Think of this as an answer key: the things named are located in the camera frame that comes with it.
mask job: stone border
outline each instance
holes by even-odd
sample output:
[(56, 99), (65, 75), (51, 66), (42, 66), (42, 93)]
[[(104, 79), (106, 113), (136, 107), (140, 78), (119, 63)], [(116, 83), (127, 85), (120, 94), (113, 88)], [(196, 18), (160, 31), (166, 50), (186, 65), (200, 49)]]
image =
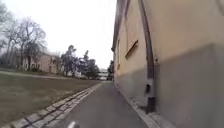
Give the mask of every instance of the stone border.
[(60, 120), (64, 119), (77, 104), (84, 98), (90, 95), (102, 83), (94, 85), (79, 93), (69, 96), (61, 101), (58, 101), (45, 109), (26, 116), (17, 121), (13, 121), (1, 128), (48, 128), (56, 125)]
[(148, 115), (139, 109), (138, 105), (132, 101), (127, 94), (118, 86), (114, 86), (119, 90), (119, 92), (124, 96), (126, 101), (132, 106), (132, 108), (137, 112), (139, 117), (146, 123), (149, 128), (176, 128), (172, 123), (164, 119), (157, 113), (149, 113)]

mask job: distant building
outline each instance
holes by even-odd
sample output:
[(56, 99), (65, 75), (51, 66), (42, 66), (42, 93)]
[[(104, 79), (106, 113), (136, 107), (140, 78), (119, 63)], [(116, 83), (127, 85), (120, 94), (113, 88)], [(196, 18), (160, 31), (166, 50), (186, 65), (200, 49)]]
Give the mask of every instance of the distant building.
[(100, 80), (107, 80), (108, 72), (106, 69), (100, 69), (100, 72), (98, 73)]
[[(48, 72), (48, 73), (54, 73), (57, 74), (59, 73), (59, 69), (57, 67), (57, 60), (55, 55), (50, 55), (43, 53), (42, 56), (40, 57), (39, 61), (35, 62), (33, 59), (31, 59), (31, 69), (38, 69), (43, 72)], [(23, 68), (25, 70), (28, 69), (28, 60), (24, 59), (23, 60)]]

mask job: grass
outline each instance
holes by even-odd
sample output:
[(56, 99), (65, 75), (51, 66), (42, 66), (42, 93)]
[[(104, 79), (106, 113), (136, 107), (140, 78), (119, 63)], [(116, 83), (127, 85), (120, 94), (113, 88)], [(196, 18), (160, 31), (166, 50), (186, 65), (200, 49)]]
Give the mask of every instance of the grass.
[(99, 81), (0, 74), (0, 126), (45, 108)]
[(9, 69), (9, 68), (0, 68), (0, 71), (5, 71), (5, 72), (12, 72), (12, 73), (21, 73), (21, 74), (27, 74), (27, 75), (39, 75), (39, 76), (53, 76), (53, 77), (64, 77), (62, 75), (56, 75), (53, 73), (48, 73), (48, 72), (32, 72), (32, 71), (21, 71), (17, 69)]

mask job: roof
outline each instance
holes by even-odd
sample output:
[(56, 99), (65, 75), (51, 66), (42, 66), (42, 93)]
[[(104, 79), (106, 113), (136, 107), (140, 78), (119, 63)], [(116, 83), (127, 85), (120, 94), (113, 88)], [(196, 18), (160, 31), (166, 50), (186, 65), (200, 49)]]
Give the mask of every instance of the roof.
[(115, 23), (114, 23), (114, 37), (113, 37), (113, 45), (111, 50), (114, 52), (116, 48), (116, 42), (119, 34), (121, 19), (122, 19), (122, 13), (124, 10), (124, 5), (127, 0), (117, 0), (117, 6), (116, 6), (116, 15), (115, 15)]

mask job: sidewalk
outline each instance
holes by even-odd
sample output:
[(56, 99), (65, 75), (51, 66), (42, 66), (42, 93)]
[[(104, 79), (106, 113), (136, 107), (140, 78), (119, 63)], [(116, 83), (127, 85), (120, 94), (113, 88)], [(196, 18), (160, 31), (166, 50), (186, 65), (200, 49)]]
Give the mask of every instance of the sidewalk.
[(77, 121), (81, 128), (148, 128), (112, 83), (105, 83), (54, 128)]

